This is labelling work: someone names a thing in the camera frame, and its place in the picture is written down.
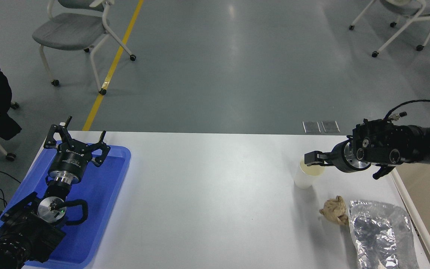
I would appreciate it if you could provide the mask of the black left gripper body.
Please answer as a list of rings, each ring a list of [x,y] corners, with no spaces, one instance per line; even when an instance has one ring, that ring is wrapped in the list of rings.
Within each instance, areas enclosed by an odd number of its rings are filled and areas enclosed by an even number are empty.
[[[90,160],[89,152],[61,143],[57,146],[56,155],[49,167],[49,175],[66,172],[73,176],[83,176]]]

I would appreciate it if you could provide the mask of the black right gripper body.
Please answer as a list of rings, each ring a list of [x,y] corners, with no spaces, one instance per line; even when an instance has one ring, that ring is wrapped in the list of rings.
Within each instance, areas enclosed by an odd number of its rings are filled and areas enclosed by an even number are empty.
[[[348,143],[338,143],[332,149],[330,156],[332,164],[341,172],[349,173],[350,167],[345,160],[345,147]]]

